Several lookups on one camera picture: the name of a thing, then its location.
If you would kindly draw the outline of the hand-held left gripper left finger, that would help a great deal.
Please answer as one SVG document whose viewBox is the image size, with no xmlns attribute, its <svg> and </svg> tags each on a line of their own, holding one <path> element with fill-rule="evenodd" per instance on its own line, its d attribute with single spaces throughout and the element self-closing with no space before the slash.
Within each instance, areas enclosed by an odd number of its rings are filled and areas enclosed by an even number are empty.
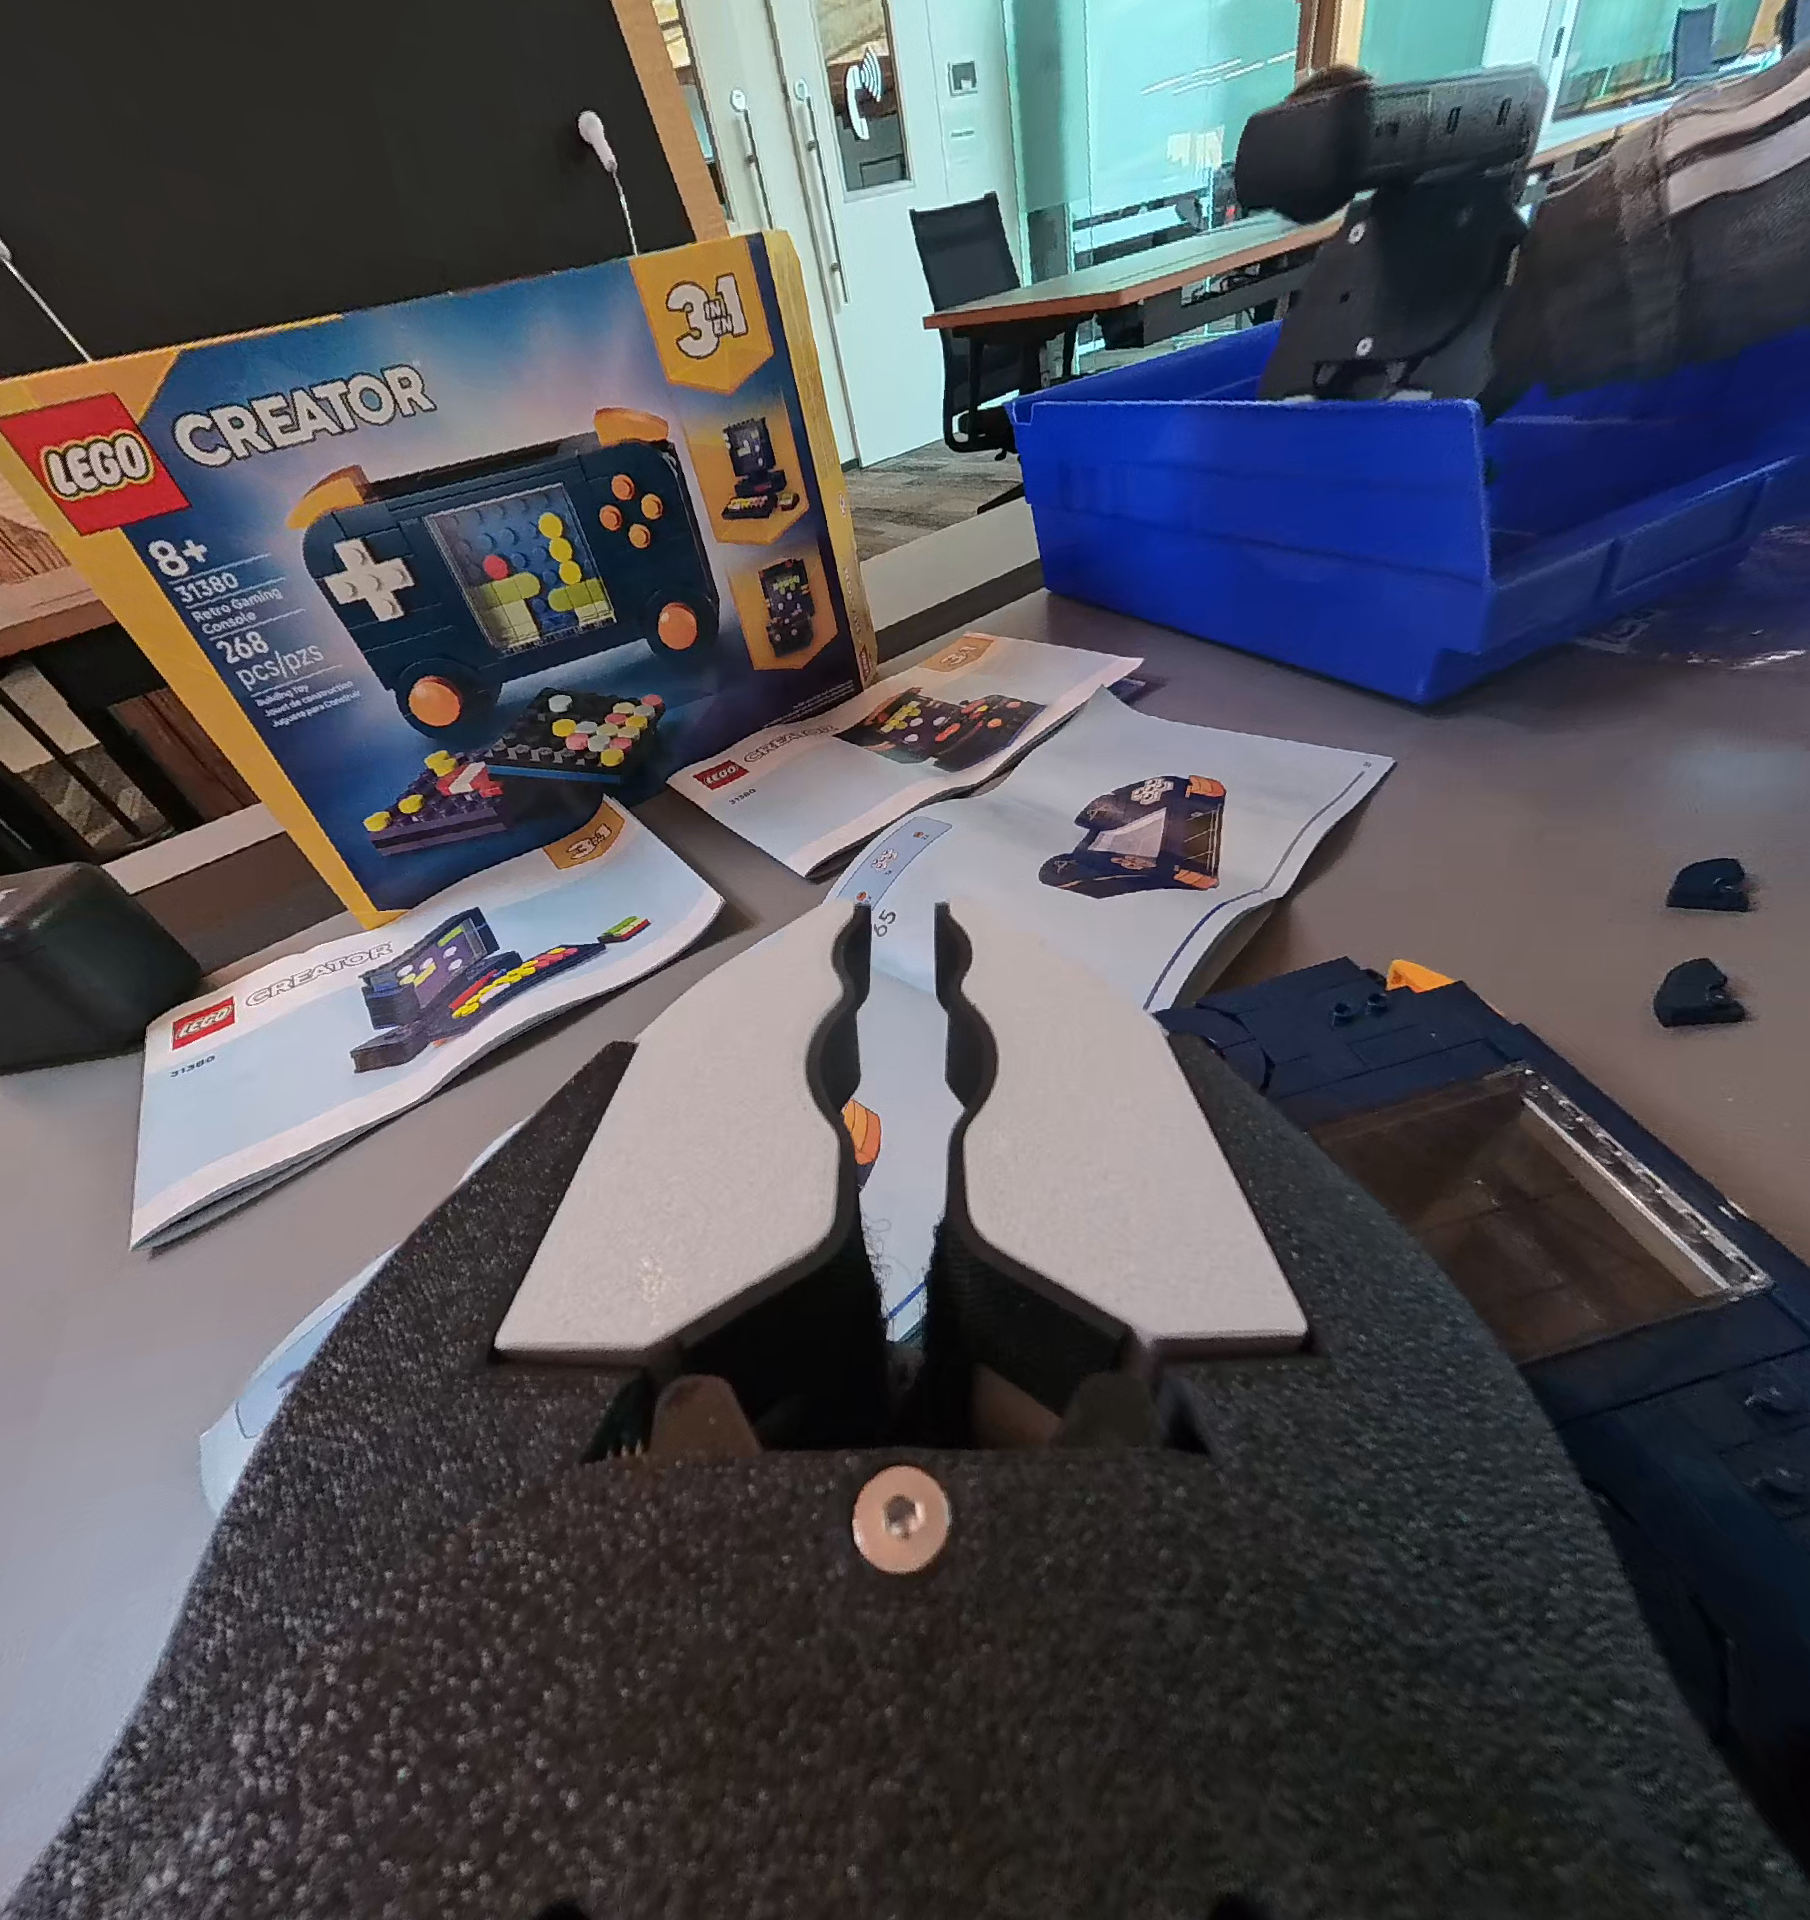
<svg viewBox="0 0 1810 1920">
<path fill-rule="evenodd" d="M 870 909 L 826 901 L 640 1035 L 510 1301 L 515 1363 L 685 1354 L 843 1256 L 868 1270 L 854 1141 Z"/>
</svg>

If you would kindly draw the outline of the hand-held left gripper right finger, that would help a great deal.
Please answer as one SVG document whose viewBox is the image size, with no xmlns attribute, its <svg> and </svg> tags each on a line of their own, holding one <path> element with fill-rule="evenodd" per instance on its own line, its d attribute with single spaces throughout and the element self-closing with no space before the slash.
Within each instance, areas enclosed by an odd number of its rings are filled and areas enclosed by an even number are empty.
<svg viewBox="0 0 1810 1920">
<path fill-rule="evenodd" d="M 1301 1352 L 1302 1305 L 1165 1028 L 985 901 L 940 902 L 945 1222 L 1150 1363 Z"/>
</svg>

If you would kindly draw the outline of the blue plastic bin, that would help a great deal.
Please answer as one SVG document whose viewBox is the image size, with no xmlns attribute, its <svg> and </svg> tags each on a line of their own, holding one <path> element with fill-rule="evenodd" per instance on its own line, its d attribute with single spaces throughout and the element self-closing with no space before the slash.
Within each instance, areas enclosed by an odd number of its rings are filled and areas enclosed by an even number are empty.
<svg viewBox="0 0 1810 1920">
<path fill-rule="evenodd" d="M 1013 404 L 1056 594 L 1417 709 L 1810 517 L 1810 331 L 1657 380 L 1268 400 L 1266 324 Z"/>
</svg>

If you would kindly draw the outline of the dark blue toy brick console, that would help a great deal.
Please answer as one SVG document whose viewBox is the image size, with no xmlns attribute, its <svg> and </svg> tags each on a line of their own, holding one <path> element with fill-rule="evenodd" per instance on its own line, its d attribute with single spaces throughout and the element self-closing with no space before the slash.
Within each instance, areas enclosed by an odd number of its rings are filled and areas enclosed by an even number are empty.
<svg viewBox="0 0 1810 1920">
<path fill-rule="evenodd" d="M 1317 1141 L 1481 1316 L 1687 1704 L 1810 1872 L 1810 1264 L 1465 982 L 1341 959 L 1159 1023 Z"/>
</svg>

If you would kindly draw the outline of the long wooden desk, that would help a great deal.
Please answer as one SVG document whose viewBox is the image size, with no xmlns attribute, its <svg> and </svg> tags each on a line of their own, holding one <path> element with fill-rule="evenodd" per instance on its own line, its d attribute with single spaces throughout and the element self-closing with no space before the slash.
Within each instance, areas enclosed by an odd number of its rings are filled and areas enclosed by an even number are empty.
<svg viewBox="0 0 1810 1920">
<path fill-rule="evenodd" d="M 1083 324 L 1121 349 L 1159 346 L 1290 301 L 1344 222 L 1344 211 L 1313 224 L 1259 213 L 1165 248 L 940 308 L 923 324 L 953 342 L 1019 351 Z"/>
</svg>

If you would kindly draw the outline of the instruction booklet black board cover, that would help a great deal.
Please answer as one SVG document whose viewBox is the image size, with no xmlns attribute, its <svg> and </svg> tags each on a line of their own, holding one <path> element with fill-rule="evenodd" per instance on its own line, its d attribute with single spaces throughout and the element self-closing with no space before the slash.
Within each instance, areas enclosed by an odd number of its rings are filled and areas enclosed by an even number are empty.
<svg viewBox="0 0 1810 1920">
<path fill-rule="evenodd" d="M 671 787 L 812 877 L 925 805 L 968 794 L 1059 733 L 1142 660 L 963 634 L 809 718 L 686 766 Z"/>
</svg>

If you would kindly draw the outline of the instruction booklet purple toy cover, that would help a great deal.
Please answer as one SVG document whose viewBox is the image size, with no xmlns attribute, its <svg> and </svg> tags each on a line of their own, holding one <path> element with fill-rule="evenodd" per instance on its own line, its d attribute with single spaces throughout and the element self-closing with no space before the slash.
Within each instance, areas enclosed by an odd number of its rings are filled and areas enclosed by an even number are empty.
<svg viewBox="0 0 1810 1920">
<path fill-rule="evenodd" d="M 129 1246 L 194 1234 L 490 1053 L 648 978 L 722 910 L 609 801 L 550 849 L 187 1001 L 144 1037 Z"/>
</svg>

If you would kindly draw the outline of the open instruction booklet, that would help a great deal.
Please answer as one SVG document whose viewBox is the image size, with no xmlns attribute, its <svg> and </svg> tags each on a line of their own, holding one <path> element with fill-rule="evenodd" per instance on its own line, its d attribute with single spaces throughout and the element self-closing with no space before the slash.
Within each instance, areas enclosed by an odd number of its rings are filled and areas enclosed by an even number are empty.
<svg viewBox="0 0 1810 1920">
<path fill-rule="evenodd" d="M 1160 1360 L 1085 1328 L 958 1244 L 946 1225 L 953 1134 L 937 909 L 985 901 L 1131 996 L 1159 1026 L 1206 955 L 1302 877 L 1324 834 L 1370 798 L 1391 761 L 1155 718 L 1106 693 L 988 791 L 880 831 L 823 901 L 870 914 L 861 1079 L 845 1104 L 867 1270 L 832 1260 L 685 1354 L 642 1363 L 512 1360 L 497 1332 L 570 1189 L 638 1039 L 609 1046 L 565 1095 L 574 1141 L 498 1144 L 456 1203 L 332 1294 L 279 1345 L 204 1437 L 224 1498 L 265 1442 L 316 1435 L 341 1390 L 347 1447 L 422 1419 L 460 1459 L 454 1394 L 492 1412 L 573 1376 L 646 1401 L 714 1376 L 772 1447 L 864 1447 L 904 1425 L 932 1354 L 964 1407 L 994 1370 L 1063 1410 L 1085 1378 Z M 786 924 L 760 938 L 783 933 Z"/>
</svg>

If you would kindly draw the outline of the black office chair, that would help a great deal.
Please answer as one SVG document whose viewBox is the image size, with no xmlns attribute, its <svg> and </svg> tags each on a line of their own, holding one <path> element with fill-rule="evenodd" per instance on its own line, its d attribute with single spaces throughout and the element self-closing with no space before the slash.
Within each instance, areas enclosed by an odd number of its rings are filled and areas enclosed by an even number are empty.
<svg viewBox="0 0 1810 1920">
<path fill-rule="evenodd" d="M 934 313 L 1011 294 L 1023 286 L 996 192 L 973 203 L 911 213 L 913 236 Z M 1079 323 L 1011 331 L 940 331 L 940 434 L 956 454 L 1017 453 L 1009 400 L 1047 384 L 1053 349 L 1059 374 L 1073 377 Z"/>
</svg>

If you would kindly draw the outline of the clear plastic bag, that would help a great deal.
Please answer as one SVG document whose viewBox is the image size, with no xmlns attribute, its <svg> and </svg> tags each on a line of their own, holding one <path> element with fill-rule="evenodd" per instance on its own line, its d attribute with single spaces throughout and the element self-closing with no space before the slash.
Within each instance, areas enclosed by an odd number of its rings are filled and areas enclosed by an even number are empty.
<svg viewBox="0 0 1810 1920">
<path fill-rule="evenodd" d="M 1810 683 L 1810 517 L 1761 535 L 1728 573 L 1575 646 L 1607 660 Z"/>
</svg>

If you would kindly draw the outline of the glass door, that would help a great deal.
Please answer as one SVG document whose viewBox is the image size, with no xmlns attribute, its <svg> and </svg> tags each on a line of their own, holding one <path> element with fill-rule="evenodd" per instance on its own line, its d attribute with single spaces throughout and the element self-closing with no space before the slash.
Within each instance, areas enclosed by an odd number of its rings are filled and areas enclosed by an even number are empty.
<svg viewBox="0 0 1810 1920">
<path fill-rule="evenodd" d="M 843 462 L 940 439 L 937 301 L 915 214 L 994 195 L 1019 227 L 1003 5 L 765 5 L 794 234 Z"/>
</svg>

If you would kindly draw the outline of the black case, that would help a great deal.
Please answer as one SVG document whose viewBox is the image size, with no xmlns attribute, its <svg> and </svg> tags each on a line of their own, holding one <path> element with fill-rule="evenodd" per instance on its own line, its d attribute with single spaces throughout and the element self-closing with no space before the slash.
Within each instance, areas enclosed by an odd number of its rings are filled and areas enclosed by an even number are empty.
<svg viewBox="0 0 1810 1920">
<path fill-rule="evenodd" d="M 103 867 L 0 877 L 0 1073 L 134 1046 L 202 982 L 194 953 Z"/>
</svg>

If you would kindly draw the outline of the toy brick set box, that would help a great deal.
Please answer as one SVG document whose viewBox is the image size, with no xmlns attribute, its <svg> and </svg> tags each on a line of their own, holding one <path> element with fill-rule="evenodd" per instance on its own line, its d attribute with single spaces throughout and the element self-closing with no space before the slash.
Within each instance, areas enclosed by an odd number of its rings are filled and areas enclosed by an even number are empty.
<svg viewBox="0 0 1810 1920">
<path fill-rule="evenodd" d="M 365 924 L 877 660 L 785 233 L 4 378 L 0 475 Z"/>
</svg>

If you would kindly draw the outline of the black wall board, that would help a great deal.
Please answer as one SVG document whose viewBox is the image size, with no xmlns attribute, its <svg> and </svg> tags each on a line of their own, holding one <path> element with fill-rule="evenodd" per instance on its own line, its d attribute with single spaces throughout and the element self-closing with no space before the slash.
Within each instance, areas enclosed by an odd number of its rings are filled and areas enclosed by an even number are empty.
<svg viewBox="0 0 1810 1920">
<path fill-rule="evenodd" d="M 0 2 L 0 377 L 724 234 L 644 5 Z"/>
</svg>

